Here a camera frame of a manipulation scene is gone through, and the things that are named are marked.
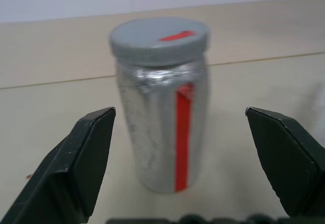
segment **red stripe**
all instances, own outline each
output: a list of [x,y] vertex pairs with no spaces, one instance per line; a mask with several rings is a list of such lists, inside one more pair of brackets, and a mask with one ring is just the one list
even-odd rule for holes
[[184,85],[177,90],[175,191],[187,188],[192,90],[192,84]]
[[171,36],[168,36],[165,38],[161,38],[161,39],[159,39],[159,41],[173,41],[173,40],[182,39],[182,38],[192,36],[192,35],[195,35],[195,33],[193,31],[183,31],[176,35],[171,35]]

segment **beige table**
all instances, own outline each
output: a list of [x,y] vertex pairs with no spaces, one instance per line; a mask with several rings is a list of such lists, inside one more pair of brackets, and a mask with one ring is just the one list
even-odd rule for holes
[[196,184],[160,195],[137,179],[115,78],[0,90],[0,218],[27,183],[25,177],[88,112],[115,106],[108,167],[89,223],[112,217],[197,213],[207,219],[253,213],[284,216],[260,166],[247,106],[296,118],[309,129],[310,107],[324,81],[325,55],[211,66],[211,103],[203,166]]

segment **silver jar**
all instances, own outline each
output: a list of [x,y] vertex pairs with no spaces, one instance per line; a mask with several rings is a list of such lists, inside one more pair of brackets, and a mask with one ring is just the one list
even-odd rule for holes
[[204,24],[184,18],[139,19],[110,34],[136,170],[161,193],[186,189],[199,171],[208,34]]

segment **silver paint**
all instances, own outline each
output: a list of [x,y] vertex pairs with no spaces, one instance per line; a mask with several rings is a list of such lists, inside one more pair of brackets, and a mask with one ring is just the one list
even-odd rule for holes
[[141,181],[161,193],[175,191],[176,91],[194,84],[188,186],[199,171],[209,94],[204,57],[178,66],[144,68],[118,60],[117,82]]

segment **gray lid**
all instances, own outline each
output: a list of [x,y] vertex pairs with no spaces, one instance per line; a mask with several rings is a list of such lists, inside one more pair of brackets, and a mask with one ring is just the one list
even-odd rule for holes
[[156,67],[199,57],[206,50],[208,34],[208,27],[201,22],[178,17],[155,17],[116,27],[109,41],[119,61]]

